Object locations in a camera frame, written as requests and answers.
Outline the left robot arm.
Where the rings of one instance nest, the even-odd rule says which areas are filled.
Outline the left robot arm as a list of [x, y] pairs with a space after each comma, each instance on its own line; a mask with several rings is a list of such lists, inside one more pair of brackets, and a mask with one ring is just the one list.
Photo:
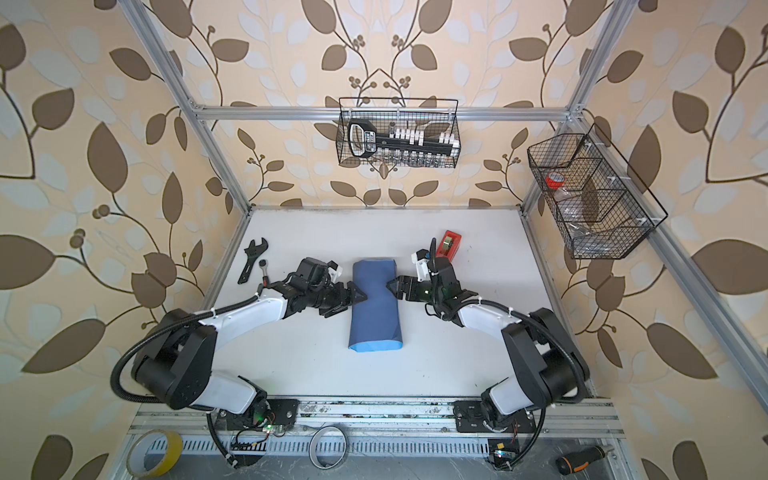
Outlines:
[[168, 314], [116, 362], [112, 392], [128, 402], [172, 410], [219, 410], [252, 418], [264, 414], [267, 393], [243, 376], [214, 370], [215, 354], [234, 339], [307, 308], [329, 318], [367, 300], [354, 282], [343, 283], [338, 276], [336, 263], [307, 257], [285, 279], [264, 280], [246, 300]]

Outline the light blue wrapping paper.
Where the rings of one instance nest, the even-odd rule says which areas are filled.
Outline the light blue wrapping paper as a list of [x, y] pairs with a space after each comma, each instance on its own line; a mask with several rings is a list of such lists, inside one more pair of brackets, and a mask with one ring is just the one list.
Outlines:
[[387, 289], [387, 283], [395, 277], [394, 259], [368, 259], [354, 264], [353, 282], [367, 299], [352, 307], [349, 349], [373, 353], [403, 347], [398, 300]]

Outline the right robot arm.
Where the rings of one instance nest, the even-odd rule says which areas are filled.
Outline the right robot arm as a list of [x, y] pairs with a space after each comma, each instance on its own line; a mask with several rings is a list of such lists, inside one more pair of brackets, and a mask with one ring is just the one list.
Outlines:
[[429, 314], [485, 333], [506, 348], [512, 373], [480, 396], [486, 428], [504, 431], [518, 413], [577, 404], [588, 396], [589, 368], [553, 311], [524, 314], [483, 298], [461, 286], [444, 257], [419, 259], [416, 265], [415, 277], [401, 275], [387, 283], [396, 299], [422, 303]]

